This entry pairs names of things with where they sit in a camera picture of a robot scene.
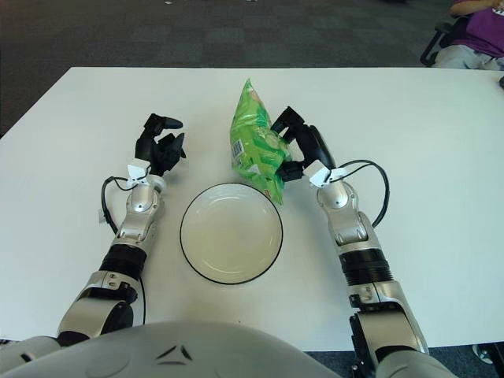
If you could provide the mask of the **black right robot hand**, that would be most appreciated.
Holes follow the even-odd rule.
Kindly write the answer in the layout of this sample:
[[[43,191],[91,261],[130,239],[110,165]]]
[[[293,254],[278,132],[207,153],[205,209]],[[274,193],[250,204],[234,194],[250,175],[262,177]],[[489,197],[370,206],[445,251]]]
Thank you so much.
[[[305,124],[302,117],[290,106],[279,115],[271,129],[280,135],[287,145],[295,141],[303,156],[301,161],[282,162],[276,170],[276,175],[283,182],[300,180],[303,170],[315,161],[321,162],[329,171],[336,169],[335,161],[318,129]]]

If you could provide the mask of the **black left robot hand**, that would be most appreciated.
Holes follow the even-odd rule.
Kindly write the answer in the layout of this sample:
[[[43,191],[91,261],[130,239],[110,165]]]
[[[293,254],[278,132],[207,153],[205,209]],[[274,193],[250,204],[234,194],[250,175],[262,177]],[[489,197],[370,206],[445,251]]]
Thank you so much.
[[[171,117],[152,113],[144,124],[141,136],[135,144],[135,158],[150,163],[150,174],[163,177],[165,172],[187,156],[183,150],[184,133],[175,136],[167,134],[158,141],[155,140],[164,130],[181,129],[183,123]]]

